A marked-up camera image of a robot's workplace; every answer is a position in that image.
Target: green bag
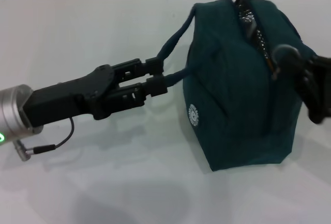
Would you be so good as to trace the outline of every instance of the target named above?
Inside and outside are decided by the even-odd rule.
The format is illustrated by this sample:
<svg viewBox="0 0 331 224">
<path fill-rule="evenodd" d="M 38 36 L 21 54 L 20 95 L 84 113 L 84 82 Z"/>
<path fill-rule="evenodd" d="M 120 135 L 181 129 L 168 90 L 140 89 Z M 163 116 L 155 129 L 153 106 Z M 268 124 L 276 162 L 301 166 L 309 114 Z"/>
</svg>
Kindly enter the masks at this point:
<svg viewBox="0 0 331 224">
<path fill-rule="evenodd" d="M 301 99 L 293 81 L 276 71 L 272 51 L 280 44 L 305 46 L 289 19 L 269 1 L 219 0 L 195 4 L 184 25 L 163 46 L 165 59 L 195 17 L 183 80 L 190 122 L 213 171 L 281 163 L 291 152 Z"/>
</svg>

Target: circular logo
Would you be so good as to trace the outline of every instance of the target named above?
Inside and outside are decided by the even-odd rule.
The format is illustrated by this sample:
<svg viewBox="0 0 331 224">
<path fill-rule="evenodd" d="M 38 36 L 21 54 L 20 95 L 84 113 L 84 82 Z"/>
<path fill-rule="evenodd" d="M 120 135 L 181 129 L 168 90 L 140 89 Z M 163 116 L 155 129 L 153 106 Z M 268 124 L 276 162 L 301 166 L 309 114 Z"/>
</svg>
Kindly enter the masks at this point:
<svg viewBox="0 0 331 224">
<path fill-rule="evenodd" d="M 191 104 L 188 109 L 188 117 L 193 127 L 196 127 L 199 124 L 199 113 L 193 104 Z"/>
</svg>

